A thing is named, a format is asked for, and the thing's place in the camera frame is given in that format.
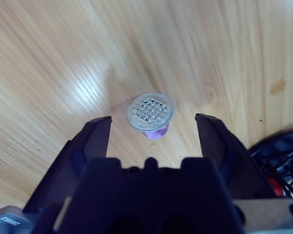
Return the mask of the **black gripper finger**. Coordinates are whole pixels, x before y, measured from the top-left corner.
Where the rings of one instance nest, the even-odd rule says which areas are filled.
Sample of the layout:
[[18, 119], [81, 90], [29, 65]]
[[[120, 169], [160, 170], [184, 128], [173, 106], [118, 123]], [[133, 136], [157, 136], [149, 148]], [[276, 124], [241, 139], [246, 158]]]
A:
[[66, 142], [22, 210], [28, 219], [73, 195], [88, 162], [106, 157], [111, 124], [111, 116], [95, 118]]
[[222, 120], [196, 114], [203, 157], [216, 163], [233, 199], [271, 199], [276, 194], [243, 143]]

